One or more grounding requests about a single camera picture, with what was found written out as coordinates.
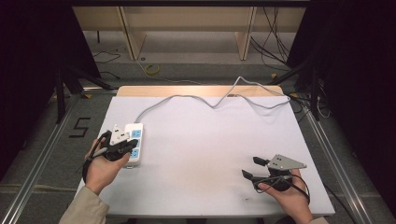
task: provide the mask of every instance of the beige sleeve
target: beige sleeve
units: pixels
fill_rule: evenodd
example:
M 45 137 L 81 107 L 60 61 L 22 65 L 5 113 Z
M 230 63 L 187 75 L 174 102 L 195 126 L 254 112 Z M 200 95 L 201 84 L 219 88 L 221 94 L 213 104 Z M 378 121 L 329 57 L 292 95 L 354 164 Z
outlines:
M 312 220 L 309 224 L 328 224 L 327 220 L 324 217 L 320 217 Z
M 109 206 L 93 193 L 83 187 L 61 218 L 60 223 L 106 223 Z

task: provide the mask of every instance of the white power strip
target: white power strip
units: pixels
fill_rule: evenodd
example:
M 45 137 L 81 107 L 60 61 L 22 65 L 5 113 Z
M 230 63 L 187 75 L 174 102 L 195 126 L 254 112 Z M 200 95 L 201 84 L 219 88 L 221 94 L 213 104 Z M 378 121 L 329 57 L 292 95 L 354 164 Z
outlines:
M 140 164 L 142 158 L 142 139 L 143 139 L 143 124 L 132 123 L 125 125 L 124 132 L 129 136 L 128 142 L 136 139 L 137 145 L 132 149 L 131 157 L 128 162 L 124 165 L 124 168 L 133 168 Z

